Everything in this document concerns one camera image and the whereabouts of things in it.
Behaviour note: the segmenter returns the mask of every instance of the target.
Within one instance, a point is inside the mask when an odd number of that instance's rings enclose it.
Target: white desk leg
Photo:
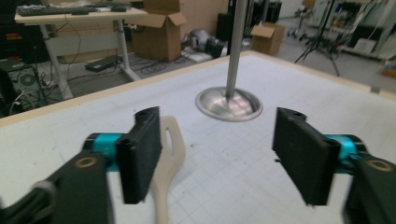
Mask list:
[[[45,25],[40,25],[41,33],[43,34],[44,42],[47,46],[47,51],[49,52],[50,60],[55,68],[55,81],[58,83],[59,90],[61,91],[62,97],[67,100],[73,98],[73,94],[70,91],[69,85],[67,84],[67,79],[62,75],[61,66],[59,65],[56,55],[53,53],[50,45],[50,37]]]
[[[140,80],[140,77],[129,66],[128,50],[126,49],[125,34],[123,32],[122,20],[117,20],[119,27],[119,43],[122,50],[123,67],[122,71],[127,74],[133,81]]]

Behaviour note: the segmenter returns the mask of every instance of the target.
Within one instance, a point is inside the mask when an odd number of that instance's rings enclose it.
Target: tripod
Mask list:
[[[330,59],[330,61],[332,62],[332,66],[334,67],[335,73],[339,77],[340,72],[338,71],[337,65],[335,64],[334,58],[332,57],[331,50],[328,47],[326,47],[325,49],[322,49],[321,45],[320,45],[320,43],[324,39],[323,34],[326,29],[327,21],[329,20],[330,15],[332,14],[332,7],[334,6],[334,2],[335,2],[335,0],[327,2],[327,6],[324,10],[323,17],[320,20],[317,35],[312,38],[312,41],[310,42],[310,45],[308,46],[308,48],[303,52],[302,55],[300,55],[300,57],[294,63],[297,63],[302,58],[303,58],[303,60],[305,60],[306,56],[308,56],[309,53],[311,53],[314,50],[317,50],[318,52],[324,54],[325,56],[327,56]]]

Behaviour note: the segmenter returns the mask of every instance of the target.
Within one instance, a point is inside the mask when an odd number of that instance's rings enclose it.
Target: white table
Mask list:
[[[70,55],[76,53],[90,52],[102,49],[114,49],[120,47],[122,50],[123,67],[122,70],[132,80],[139,80],[139,76],[130,68],[128,52],[125,43],[122,20],[139,18],[146,15],[147,12],[131,8],[126,12],[91,12],[89,15],[75,16],[71,14],[48,15],[23,17],[15,16],[16,23],[25,25],[39,25],[44,37],[49,57],[54,65],[56,80],[64,99],[73,98],[73,94],[67,84],[67,77],[62,75],[57,56]],[[71,23],[87,21],[117,21],[118,31],[115,33],[100,35],[80,35],[69,37],[50,37],[50,31],[47,29],[48,24],[54,23]]]
[[[228,58],[132,82],[57,105],[0,119],[0,194],[15,203],[37,180],[76,155],[90,133],[126,133],[134,113],[158,105],[176,117],[186,160],[169,192],[170,223],[343,223],[351,177],[336,175],[329,206],[306,207],[271,149],[276,108],[308,116],[322,133],[357,135],[379,158],[396,162],[396,103],[370,88],[292,63],[248,52],[236,87],[262,100],[246,122],[224,122],[194,104],[207,88],[224,86]],[[154,223],[151,194],[139,205],[121,202],[118,174],[108,181],[116,223]]]

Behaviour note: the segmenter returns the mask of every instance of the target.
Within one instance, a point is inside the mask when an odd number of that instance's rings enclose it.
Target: keyboard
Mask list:
[[[97,2],[88,4],[87,7],[130,7],[131,3],[119,3],[119,2]]]
[[[23,17],[46,16],[60,14],[84,14],[95,12],[95,7],[17,7],[17,12]]]

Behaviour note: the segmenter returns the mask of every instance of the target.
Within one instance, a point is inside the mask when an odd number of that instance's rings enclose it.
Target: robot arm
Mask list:
[[[325,205],[333,174],[350,174],[345,223],[396,223],[396,166],[372,156],[358,137],[323,135],[304,114],[279,108],[273,150],[307,204]]]
[[[93,133],[83,149],[10,207],[0,223],[114,223],[106,171],[120,170],[125,203],[139,203],[162,151],[159,108],[135,114],[129,133]]]

